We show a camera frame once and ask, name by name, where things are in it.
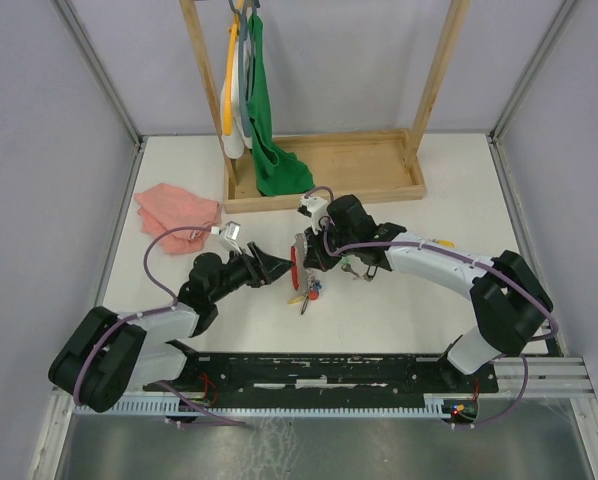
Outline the grey key holder with rings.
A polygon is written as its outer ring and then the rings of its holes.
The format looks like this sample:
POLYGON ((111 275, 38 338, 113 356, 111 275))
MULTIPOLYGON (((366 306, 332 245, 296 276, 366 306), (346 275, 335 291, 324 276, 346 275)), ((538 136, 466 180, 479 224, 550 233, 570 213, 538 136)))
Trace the grey key holder with rings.
POLYGON ((311 269, 306 269, 303 266, 304 258, 296 257, 293 245, 290 248, 290 258, 293 261, 291 279, 295 296, 289 301, 289 304, 300 304, 300 314, 304 315, 309 304, 320 298, 323 285, 311 269))

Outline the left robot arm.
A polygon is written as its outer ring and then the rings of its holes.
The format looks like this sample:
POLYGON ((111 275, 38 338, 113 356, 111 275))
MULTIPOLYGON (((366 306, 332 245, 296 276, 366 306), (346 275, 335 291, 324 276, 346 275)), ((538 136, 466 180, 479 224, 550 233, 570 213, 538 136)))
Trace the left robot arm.
POLYGON ((227 261, 203 253, 173 305, 131 314, 92 308, 51 363, 48 379, 76 404, 98 413, 112 408, 126 391, 158 381, 191 389, 200 366, 176 342, 204 333, 218 316, 218 302, 232 292, 270 285, 293 266, 253 242, 246 253, 231 252, 227 261))

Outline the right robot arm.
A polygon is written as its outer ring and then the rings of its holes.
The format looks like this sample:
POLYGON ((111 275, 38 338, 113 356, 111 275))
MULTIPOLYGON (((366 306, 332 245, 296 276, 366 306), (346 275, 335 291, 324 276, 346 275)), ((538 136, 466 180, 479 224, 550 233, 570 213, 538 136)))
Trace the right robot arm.
POLYGON ((476 325, 451 344, 437 368, 448 390, 465 388, 484 364, 519 356, 529 343, 545 340, 539 331, 543 324, 552 334, 558 331, 551 299, 513 251, 468 254, 403 226, 378 224, 354 195, 326 200, 310 191, 298 211, 311 221, 303 233, 304 268, 326 272, 353 256, 367 266, 367 279, 379 270, 414 275, 470 301, 476 325))

